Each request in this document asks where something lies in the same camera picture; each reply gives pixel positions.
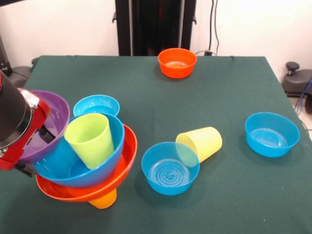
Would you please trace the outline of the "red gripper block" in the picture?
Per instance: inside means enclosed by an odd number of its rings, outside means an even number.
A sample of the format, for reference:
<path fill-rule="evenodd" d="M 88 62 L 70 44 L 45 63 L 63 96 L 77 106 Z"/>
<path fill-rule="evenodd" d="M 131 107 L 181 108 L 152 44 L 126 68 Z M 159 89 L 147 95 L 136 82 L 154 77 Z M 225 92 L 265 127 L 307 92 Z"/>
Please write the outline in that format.
<path fill-rule="evenodd" d="M 32 111 L 30 115 L 30 123 L 25 131 L 14 143 L 0 150 L 1 170 L 12 170 L 15 168 L 28 177 L 37 174 L 36 168 L 27 162 L 18 161 L 23 155 L 24 148 L 27 143 L 30 142 L 34 133 L 38 130 L 40 138 L 46 143 L 51 143 L 56 138 L 44 125 L 44 122 L 51 112 L 49 106 L 42 99 L 39 99 L 36 108 L 30 108 L 30 110 Z"/>

